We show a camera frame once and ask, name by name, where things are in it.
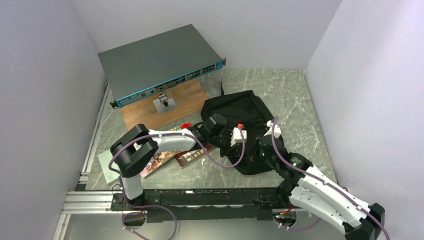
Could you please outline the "black student backpack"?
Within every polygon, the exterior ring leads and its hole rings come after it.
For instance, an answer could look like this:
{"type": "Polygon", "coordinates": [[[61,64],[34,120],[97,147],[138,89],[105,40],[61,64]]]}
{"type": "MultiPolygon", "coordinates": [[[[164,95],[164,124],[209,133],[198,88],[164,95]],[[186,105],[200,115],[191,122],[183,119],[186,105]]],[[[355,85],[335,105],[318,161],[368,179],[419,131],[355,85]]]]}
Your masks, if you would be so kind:
{"type": "Polygon", "coordinates": [[[272,167],[260,158],[258,140],[268,131],[267,122],[274,116],[253,90],[230,94],[221,90],[221,95],[204,102],[200,112],[203,121],[214,114],[219,114],[226,120],[220,156],[227,157],[231,164],[235,165],[234,168],[243,175],[256,175],[272,170],[272,167]],[[230,144],[232,131],[237,129],[239,124],[243,125],[243,136],[246,138],[242,160],[239,160],[242,144],[230,144]]]}

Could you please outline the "dark red book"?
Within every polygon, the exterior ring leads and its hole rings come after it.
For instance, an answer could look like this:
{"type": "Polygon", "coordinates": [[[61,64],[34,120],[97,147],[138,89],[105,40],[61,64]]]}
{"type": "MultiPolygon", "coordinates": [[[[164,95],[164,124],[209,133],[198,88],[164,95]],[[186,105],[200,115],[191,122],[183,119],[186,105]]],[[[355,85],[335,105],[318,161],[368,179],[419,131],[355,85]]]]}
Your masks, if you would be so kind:
{"type": "Polygon", "coordinates": [[[175,160],[179,164],[180,167],[185,168],[191,163],[194,163],[198,158],[202,157],[206,152],[213,150],[215,147],[213,145],[208,144],[203,150],[191,150],[191,151],[183,151],[174,156],[175,160]]]}

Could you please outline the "red snack packet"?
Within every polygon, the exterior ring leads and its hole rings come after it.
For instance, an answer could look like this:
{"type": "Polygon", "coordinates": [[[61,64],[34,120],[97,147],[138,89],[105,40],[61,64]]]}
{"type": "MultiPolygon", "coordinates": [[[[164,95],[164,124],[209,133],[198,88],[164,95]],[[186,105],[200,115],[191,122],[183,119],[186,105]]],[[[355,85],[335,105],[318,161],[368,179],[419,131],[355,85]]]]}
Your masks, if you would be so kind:
{"type": "Polygon", "coordinates": [[[190,122],[182,123],[181,125],[176,127],[176,130],[188,129],[192,124],[190,122]]]}

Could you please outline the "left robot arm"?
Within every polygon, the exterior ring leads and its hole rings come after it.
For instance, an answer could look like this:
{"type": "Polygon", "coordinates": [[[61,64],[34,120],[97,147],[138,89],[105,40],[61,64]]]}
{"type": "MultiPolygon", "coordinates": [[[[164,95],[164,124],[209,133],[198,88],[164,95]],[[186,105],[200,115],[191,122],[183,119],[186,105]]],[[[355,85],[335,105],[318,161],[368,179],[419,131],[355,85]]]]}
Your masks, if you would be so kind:
{"type": "Polygon", "coordinates": [[[110,147],[110,162],[117,164],[118,168],[110,165],[109,169],[119,174],[124,204],[131,210],[137,210],[144,203],[140,173],[155,155],[170,151],[205,150],[206,145],[226,148],[241,144],[244,149],[247,136],[243,124],[239,123],[230,130],[220,114],[169,131],[147,129],[144,124],[137,124],[110,147]]]}

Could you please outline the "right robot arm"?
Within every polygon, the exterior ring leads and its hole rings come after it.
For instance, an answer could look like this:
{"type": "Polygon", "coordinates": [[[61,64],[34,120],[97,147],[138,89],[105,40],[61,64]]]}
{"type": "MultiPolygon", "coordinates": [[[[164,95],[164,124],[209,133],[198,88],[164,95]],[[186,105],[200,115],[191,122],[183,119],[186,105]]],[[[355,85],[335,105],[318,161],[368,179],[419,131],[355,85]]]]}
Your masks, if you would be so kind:
{"type": "Polygon", "coordinates": [[[385,209],[353,196],[298,153],[288,153],[278,138],[256,140],[254,157],[269,165],[283,181],[275,189],[276,203],[311,212],[339,230],[347,240],[376,240],[383,232],[385,209]]]}

